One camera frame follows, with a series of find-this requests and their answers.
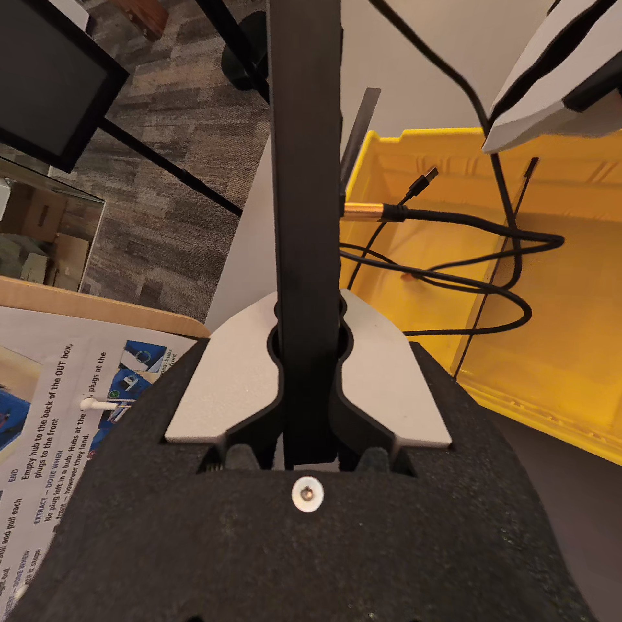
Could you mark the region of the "cardboard box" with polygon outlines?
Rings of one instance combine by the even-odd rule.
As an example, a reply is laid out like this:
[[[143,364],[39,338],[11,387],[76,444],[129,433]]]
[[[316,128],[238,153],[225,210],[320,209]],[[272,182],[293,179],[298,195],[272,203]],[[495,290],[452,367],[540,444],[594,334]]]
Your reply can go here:
[[[1,179],[1,276],[78,292],[104,207]]]

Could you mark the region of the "black multi-port usb hub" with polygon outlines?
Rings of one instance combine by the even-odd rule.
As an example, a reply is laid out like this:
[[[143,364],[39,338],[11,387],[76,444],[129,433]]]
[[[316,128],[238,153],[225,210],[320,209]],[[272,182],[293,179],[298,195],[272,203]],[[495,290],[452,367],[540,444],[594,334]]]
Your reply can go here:
[[[340,325],[340,1],[269,1],[271,155],[284,462],[337,455],[328,403]]]

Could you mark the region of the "wooden post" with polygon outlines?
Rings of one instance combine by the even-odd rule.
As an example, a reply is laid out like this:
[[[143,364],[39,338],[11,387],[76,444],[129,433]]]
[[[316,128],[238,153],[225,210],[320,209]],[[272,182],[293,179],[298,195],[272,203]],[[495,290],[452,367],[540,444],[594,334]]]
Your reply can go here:
[[[160,1],[109,1],[150,41],[161,39],[169,13]]]

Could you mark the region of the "black partition panel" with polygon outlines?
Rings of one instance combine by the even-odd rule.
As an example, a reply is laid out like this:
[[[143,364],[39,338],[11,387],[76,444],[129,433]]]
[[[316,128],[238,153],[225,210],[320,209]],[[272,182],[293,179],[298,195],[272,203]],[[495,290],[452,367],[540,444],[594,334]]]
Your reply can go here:
[[[243,210],[106,118],[128,72],[48,1],[1,1],[1,142],[66,173],[100,129],[240,217]]]

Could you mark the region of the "black pole stand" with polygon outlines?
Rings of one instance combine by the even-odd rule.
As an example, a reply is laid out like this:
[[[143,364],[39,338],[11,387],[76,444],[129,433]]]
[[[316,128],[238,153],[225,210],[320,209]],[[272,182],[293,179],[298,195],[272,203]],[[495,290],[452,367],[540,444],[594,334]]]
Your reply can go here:
[[[224,1],[197,1],[197,4],[225,42],[222,73],[236,89],[253,89],[269,103],[266,12],[252,12],[237,22]]]

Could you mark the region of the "black bin divider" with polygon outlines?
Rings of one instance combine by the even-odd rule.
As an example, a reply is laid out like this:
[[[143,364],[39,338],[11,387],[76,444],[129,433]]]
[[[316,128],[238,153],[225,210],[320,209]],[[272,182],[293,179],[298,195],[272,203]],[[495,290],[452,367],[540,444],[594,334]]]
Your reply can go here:
[[[523,181],[522,181],[522,185],[521,185],[520,191],[517,193],[517,195],[515,197],[515,200],[513,202],[513,217],[514,217],[514,219],[516,219],[516,215],[517,215],[517,213],[518,213],[518,211],[519,211],[519,209],[521,207],[521,204],[523,202],[523,199],[524,199],[524,196],[525,196],[525,193],[526,193],[526,190],[527,190],[527,186],[528,186],[528,184],[529,184],[529,182],[531,180],[531,177],[532,177],[532,175],[534,173],[534,170],[536,169],[538,163],[539,163],[539,158],[538,157],[532,158],[530,160],[530,162],[529,162],[528,167],[526,168],[526,170],[524,172]],[[479,325],[479,321],[480,321],[481,315],[483,313],[483,309],[485,307],[487,298],[488,298],[488,295],[486,294],[486,295],[483,296],[483,298],[481,300],[481,303],[480,303],[479,308],[478,308],[478,313],[477,313],[477,315],[475,317],[475,321],[474,321],[474,324],[473,324],[473,328],[474,329],[479,327],[478,326]],[[470,347],[471,342],[473,340],[473,337],[474,337],[474,335],[468,336],[468,339],[467,339],[467,341],[465,343],[465,347],[463,348],[460,360],[459,360],[459,362],[458,362],[458,364],[456,366],[456,369],[455,369],[455,373],[454,373],[455,381],[458,380],[458,376],[460,374],[462,364],[463,364],[463,362],[464,362],[464,360],[466,358],[466,355],[468,353],[468,350],[469,350],[469,347]]]

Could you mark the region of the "printed instruction sheet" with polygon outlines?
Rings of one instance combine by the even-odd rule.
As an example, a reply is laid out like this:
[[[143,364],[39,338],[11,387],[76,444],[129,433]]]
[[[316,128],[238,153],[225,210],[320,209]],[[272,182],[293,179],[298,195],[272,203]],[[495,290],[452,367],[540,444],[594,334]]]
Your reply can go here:
[[[1,620],[35,577],[87,462],[195,340],[1,307]]]

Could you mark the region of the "yellow plastic bin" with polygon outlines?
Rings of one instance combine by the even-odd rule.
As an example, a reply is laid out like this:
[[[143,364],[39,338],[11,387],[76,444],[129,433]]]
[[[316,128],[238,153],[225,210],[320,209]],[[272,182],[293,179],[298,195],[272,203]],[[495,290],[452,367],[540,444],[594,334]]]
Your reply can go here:
[[[409,208],[470,214],[505,225],[481,129],[370,131],[347,200],[397,204],[432,167],[438,177]],[[605,137],[541,136],[500,154],[520,229],[560,235],[554,251],[523,258],[512,291],[533,309],[513,331],[473,337],[458,382],[487,409],[621,465],[621,131]],[[421,269],[501,251],[503,238],[445,223],[389,224],[372,250]],[[411,276],[361,268],[352,291],[401,331],[473,327],[482,296]],[[479,327],[513,322],[517,306],[487,298]],[[413,337],[454,374],[466,336]]]

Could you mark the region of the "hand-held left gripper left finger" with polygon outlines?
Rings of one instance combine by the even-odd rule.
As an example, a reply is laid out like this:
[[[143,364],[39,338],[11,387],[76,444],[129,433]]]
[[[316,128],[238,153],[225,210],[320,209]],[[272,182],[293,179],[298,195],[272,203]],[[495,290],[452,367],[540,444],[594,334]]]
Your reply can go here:
[[[206,443],[222,456],[245,444],[261,468],[273,467],[283,429],[276,304],[273,291],[212,333],[165,432],[168,443]]]

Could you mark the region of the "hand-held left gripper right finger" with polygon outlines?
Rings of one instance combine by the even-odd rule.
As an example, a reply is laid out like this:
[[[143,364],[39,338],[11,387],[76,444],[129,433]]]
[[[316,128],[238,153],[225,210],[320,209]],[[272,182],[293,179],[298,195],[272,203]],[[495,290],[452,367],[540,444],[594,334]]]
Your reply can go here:
[[[405,471],[406,451],[446,451],[452,438],[408,338],[352,291],[340,290],[335,439],[340,471],[379,448]]]

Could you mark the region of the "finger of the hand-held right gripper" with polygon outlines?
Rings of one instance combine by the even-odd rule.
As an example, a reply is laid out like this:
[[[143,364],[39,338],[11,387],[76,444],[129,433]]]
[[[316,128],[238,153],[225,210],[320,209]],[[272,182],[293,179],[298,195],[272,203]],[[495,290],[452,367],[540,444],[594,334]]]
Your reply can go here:
[[[506,151],[543,135],[602,137],[621,129],[621,91],[609,93],[583,113],[564,106],[564,97],[597,69],[621,60],[621,1],[603,2],[602,17],[577,48],[490,122],[483,152]]]
[[[603,1],[555,1],[494,100],[490,122],[574,51],[604,13]]]

